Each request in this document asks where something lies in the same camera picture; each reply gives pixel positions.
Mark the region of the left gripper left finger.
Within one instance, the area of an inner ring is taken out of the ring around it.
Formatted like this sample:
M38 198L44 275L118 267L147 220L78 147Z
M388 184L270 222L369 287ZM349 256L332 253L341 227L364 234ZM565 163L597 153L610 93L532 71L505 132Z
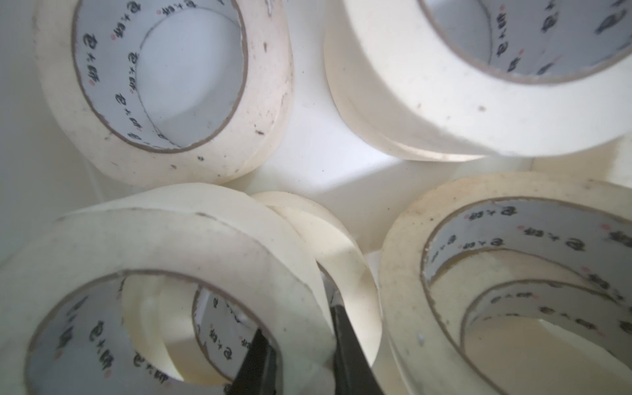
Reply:
M258 329L238 375L228 395L275 395L277 354L271 343Z

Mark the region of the masking tape roll five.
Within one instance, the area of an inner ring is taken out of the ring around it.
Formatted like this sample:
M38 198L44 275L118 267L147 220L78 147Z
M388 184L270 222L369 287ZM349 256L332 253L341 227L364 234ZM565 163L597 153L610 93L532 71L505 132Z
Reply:
M123 330L135 274L218 290L275 347L280 394L331 394L336 340L312 253L241 192L178 184L71 212L1 266L4 394L219 394L175 380Z

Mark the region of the masking tape roll six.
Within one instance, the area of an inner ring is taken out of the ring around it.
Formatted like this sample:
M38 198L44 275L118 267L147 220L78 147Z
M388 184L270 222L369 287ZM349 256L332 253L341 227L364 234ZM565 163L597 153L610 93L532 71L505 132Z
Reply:
M344 307L369 366L383 326L373 275L352 236L325 207L285 192L253 199L287 221L316 258L329 303ZM165 275L132 275L122 285L123 325L148 362L186 383L227 388L250 351L256 324L213 291Z

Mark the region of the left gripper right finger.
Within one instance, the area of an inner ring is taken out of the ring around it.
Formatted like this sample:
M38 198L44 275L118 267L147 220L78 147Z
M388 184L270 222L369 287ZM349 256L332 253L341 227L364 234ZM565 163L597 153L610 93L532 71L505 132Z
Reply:
M343 305L330 308L337 339L334 355L334 377L336 395L383 395L368 360L361 349Z

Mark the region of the masking tape roll four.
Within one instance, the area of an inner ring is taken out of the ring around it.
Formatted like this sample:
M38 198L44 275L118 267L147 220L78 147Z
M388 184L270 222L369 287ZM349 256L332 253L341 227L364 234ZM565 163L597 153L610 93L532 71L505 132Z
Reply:
M628 1L330 1L324 62L350 130L405 160L561 156L631 130Z

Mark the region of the masking tape roll seven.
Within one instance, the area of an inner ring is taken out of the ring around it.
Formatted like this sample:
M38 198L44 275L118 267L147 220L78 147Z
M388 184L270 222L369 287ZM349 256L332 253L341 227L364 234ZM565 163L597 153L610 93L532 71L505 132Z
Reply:
M630 393L631 191L563 174L458 179L383 243L380 302L412 394Z

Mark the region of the masking tape roll one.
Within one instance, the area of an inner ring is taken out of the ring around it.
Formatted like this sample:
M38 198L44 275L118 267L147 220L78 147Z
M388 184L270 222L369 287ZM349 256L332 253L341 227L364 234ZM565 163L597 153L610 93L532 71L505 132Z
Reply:
M72 144L125 184L222 184L279 146L294 94L281 1L40 1L44 96Z

